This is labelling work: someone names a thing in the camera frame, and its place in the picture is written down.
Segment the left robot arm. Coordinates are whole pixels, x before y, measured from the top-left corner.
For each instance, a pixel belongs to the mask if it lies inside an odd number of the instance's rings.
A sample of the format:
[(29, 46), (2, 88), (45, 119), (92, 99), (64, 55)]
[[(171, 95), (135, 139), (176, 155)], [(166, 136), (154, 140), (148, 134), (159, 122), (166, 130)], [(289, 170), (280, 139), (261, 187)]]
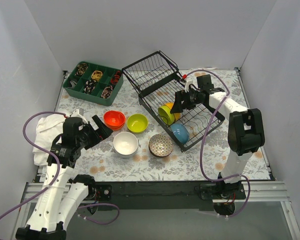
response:
[(35, 209), (26, 225), (17, 229), (16, 239), (66, 239), (68, 224), (81, 201), (96, 196), (95, 180), (86, 174), (77, 175), (67, 195), (63, 195), (81, 150), (96, 146), (113, 133), (97, 115), (92, 119), (97, 129), (79, 116), (65, 118), (62, 133), (53, 139), (48, 151), (46, 176), (42, 190), (35, 195)]

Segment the blue bowl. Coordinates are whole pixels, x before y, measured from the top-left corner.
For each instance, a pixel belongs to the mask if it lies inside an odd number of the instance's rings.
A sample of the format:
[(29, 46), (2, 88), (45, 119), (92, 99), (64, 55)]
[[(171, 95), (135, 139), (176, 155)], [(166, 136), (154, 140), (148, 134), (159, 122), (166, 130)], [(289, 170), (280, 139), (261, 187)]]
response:
[(186, 144), (188, 142), (190, 135), (188, 130), (184, 127), (183, 124), (174, 123), (170, 126), (170, 128), (172, 133), (180, 143)]

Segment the yellow orange bowl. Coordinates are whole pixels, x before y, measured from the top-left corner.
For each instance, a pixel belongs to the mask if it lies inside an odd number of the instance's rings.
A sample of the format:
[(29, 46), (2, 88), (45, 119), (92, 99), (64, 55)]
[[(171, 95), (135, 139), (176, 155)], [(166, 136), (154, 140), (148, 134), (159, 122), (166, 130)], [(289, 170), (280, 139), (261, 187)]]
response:
[[(167, 106), (171, 110), (174, 103), (173, 102), (167, 102), (164, 105)], [(181, 117), (181, 113), (174, 113), (173, 115), (174, 115), (175, 121), (179, 120), (180, 117)]]

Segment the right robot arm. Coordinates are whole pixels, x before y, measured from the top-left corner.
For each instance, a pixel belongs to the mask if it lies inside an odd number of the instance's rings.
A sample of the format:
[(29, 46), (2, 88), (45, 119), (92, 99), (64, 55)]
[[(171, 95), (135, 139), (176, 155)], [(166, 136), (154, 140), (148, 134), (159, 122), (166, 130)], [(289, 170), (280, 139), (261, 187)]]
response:
[(223, 170), (216, 179), (216, 194), (227, 199), (241, 189), (244, 168), (253, 153), (265, 144), (265, 134), (261, 111), (257, 108), (247, 108), (230, 98), (230, 90), (215, 87), (211, 75), (200, 75), (195, 81), (188, 75), (182, 76), (184, 89), (175, 93), (171, 113), (182, 113), (198, 104), (203, 104), (212, 116), (228, 120), (227, 142), (230, 152)]

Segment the brown patterned bowl row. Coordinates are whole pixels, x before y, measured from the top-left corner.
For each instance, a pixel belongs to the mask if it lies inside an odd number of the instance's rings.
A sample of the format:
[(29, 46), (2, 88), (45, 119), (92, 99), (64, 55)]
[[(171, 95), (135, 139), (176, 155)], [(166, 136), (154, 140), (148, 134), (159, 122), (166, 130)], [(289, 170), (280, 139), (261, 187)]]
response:
[(168, 157), (172, 152), (171, 151), (154, 151), (149, 149), (149, 152), (156, 158), (166, 158)]
[(172, 140), (164, 134), (155, 134), (153, 135), (148, 143), (148, 148), (153, 151), (173, 151), (173, 142)]

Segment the red orange bowl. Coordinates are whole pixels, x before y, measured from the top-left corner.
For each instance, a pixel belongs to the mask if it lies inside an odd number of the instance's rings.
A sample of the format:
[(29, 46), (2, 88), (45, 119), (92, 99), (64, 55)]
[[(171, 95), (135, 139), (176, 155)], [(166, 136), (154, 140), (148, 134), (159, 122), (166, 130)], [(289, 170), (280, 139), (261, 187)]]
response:
[(114, 130), (114, 131), (118, 131), (118, 130), (120, 130), (124, 125), (125, 125), (125, 123), (126, 123), (126, 118), (125, 118), (125, 122), (122, 124), (122, 125), (120, 125), (120, 126), (111, 126), (111, 125), (108, 125), (108, 124), (106, 124), (110, 129), (112, 129), (112, 130)]

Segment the lime green bowl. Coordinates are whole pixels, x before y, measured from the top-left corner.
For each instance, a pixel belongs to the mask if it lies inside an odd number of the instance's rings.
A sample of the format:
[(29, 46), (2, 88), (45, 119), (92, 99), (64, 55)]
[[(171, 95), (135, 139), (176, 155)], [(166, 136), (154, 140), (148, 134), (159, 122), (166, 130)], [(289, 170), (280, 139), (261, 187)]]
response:
[(131, 115), (126, 122), (127, 128), (134, 134), (143, 133), (148, 127), (148, 118), (140, 113)]
[(161, 120), (166, 124), (166, 125), (172, 125), (176, 118), (173, 113), (171, 113), (171, 109), (166, 106), (162, 105), (158, 108), (158, 114), (161, 118)]

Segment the lime green bowl back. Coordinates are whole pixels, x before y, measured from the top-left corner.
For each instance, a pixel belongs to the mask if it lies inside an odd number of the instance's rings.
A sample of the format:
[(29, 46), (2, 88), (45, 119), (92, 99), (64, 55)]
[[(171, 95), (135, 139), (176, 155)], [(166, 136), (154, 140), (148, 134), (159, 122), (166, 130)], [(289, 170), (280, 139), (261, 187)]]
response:
[(131, 115), (126, 122), (127, 128), (134, 134), (143, 133), (148, 127), (148, 118), (140, 113)]

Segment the lime green bowl front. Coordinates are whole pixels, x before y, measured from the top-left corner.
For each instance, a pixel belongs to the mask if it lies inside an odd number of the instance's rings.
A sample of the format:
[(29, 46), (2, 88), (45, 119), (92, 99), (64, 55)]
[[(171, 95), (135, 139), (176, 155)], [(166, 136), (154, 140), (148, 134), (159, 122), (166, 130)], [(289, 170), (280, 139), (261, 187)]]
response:
[(171, 109), (166, 106), (162, 105), (158, 108), (158, 114), (161, 118), (161, 120), (166, 124), (166, 125), (172, 125), (176, 118), (173, 113), (171, 113)]

